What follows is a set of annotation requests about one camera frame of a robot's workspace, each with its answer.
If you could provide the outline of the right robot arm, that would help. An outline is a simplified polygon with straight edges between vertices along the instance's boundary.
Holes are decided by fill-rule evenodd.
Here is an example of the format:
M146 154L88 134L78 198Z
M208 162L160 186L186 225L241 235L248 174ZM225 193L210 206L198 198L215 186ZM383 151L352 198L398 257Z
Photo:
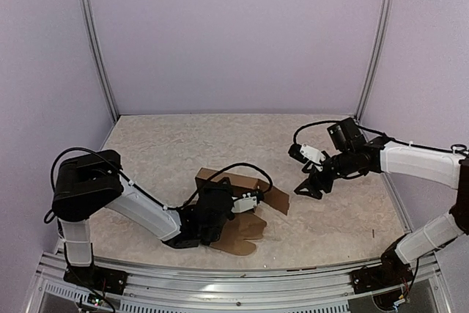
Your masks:
M391 244L381 256L375 281L389 287L408 266L425 254L468 233L468 150L455 144L445 150L405 143L378 131L367 139L367 131L350 117L328 120L328 135L337 150L329 155L292 138L289 156L303 164L307 178L295 189L297 195L321 199L332 191L335 180L352 180L376 174L402 174L445 185L457 192L450 210Z

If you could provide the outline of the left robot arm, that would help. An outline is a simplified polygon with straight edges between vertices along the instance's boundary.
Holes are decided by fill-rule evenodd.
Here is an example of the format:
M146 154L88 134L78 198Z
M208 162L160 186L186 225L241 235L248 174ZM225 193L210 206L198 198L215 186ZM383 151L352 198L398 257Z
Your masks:
M75 277L87 287L97 286L103 272L94 264L89 220L108 208L151 232L175 249L208 246L221 239L234 219L232 187L228 178L209 181L187 205L169 207L134 183L122 170L114 150L94 152L77 148L78 157L60 154L51 167L53 201L64 239L64 255Z

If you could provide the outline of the brown cardboard box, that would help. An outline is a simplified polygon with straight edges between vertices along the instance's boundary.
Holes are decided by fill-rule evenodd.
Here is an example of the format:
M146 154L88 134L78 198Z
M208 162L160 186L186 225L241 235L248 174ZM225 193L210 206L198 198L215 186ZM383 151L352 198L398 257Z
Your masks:
M224 172L215 178L215 181L228 177L234 189L236 197L244 193L259 189L265 190L269 183L255 177ZM277 210L284 215L289 211L289 195L277 187L273 187L265 194L261 205L266 205L272 210ZM256 251L254 240L263 238L263 232L267 222L256 214L257 206L253 210L244 213L235 213L232 220L228 220L218 241L211 243L210 248L233 254L236 256L248 256Z

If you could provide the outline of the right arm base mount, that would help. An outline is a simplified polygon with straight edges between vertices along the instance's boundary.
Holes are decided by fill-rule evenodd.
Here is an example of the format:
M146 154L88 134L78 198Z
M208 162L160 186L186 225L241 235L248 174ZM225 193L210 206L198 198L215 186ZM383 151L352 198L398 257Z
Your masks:
M356 295L410 283L413 277L409 266L404 266L403 270L395 272L384 264L373 267L364 266L350 273L352 288Z

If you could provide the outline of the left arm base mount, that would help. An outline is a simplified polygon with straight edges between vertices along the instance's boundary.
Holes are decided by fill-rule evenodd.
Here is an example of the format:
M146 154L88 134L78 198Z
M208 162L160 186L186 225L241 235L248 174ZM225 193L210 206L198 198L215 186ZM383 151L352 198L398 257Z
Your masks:
M95 265L71 266L65 271L64 280L95 291L122 295L127 284L128 273Z

